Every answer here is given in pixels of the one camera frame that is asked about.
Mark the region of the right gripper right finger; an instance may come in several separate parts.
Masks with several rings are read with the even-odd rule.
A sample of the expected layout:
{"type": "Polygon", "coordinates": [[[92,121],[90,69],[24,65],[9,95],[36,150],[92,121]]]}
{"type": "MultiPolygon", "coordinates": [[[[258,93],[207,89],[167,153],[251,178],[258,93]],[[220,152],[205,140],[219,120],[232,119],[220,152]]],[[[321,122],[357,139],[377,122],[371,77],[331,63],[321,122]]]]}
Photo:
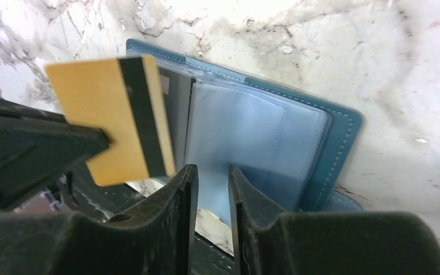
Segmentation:
{"type": "Polygon", "coordinates": [[[407,212],[292,213],[229,168],[237,274],[440,274],[440,245],[407,212]]]}

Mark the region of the gold credit card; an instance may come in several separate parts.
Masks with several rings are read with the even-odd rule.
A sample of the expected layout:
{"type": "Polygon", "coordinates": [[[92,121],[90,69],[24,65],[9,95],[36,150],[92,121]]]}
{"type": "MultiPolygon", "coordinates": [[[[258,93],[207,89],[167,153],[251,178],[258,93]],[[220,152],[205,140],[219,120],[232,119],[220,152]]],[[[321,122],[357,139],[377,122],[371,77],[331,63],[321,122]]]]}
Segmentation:
{"type": "Polygon", "coordinates": [[[155,57],[49,64],[45,72],[67,122],[109,139],[109,148],[87,161],[98,186],[176,173],[155,57]]]}

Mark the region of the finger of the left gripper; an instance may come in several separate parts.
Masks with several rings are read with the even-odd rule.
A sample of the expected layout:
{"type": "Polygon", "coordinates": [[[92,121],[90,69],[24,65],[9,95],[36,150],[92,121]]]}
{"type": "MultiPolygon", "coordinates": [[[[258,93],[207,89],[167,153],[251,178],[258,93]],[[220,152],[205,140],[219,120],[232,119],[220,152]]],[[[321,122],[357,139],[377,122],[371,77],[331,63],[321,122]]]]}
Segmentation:
{"type": "Polygon", "coordinates": [[[10,211],[109,147],[99,129],[0,98],[0,211],[10,211]]]}

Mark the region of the blue card holder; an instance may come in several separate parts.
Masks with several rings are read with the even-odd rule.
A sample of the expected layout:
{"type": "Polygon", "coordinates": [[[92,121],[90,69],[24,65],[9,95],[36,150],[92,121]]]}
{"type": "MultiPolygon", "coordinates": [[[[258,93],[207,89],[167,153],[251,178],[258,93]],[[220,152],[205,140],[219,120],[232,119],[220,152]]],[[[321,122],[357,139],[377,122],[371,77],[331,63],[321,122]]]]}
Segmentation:
{"type": "Polygon", "coordinates": [[[196,164],[198,206],[231,222],[228,170],[288,211],[359,211],[335,190],[363,124],[352,108],[136,39],[160,70],[177,166],[196,164]]]}

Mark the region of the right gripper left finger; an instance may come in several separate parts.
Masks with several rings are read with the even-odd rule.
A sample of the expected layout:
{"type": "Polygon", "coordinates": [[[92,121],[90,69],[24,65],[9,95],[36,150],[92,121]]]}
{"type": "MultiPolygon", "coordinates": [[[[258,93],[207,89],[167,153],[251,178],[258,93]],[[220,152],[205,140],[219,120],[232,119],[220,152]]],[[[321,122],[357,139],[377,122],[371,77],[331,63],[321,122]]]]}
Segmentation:
{"type": "Polygon", "coordinates": [[[0,274],[190,274],[198,169],[106,222],[81,213],[0,213],[0,274]]]}

